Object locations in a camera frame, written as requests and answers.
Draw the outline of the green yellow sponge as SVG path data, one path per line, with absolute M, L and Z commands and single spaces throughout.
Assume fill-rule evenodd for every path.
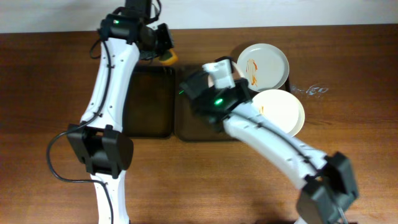
M 171 66 L 177 61 L 177 54 L 172 49 L 167 50 L 163 55 L 159 56 L 159 62 L 164 66 Z

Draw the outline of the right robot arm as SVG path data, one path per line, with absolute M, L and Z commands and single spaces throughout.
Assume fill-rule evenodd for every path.
M 233 72 L 230 57 L 218 58 L 185 78 L 180 93 L 194 114 L 255 149 L 300 190 L 297 223 L 347 223 L 345 212 L 359 197 L 350 159 L 329 156 L 272 124 L 252 105 L 248 80 Z

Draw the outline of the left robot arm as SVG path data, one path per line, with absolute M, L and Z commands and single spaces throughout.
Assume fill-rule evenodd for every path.
M 99 70 L 90 102 L 67 139 L 94 183 L 99 223 L 129 223 L 124 181 L 134 144 L 123 134 L 123 112 L 132 73 L 140 60 L 172 53 L 169 28 L 139 16 L 108 14 L 101 21 Z

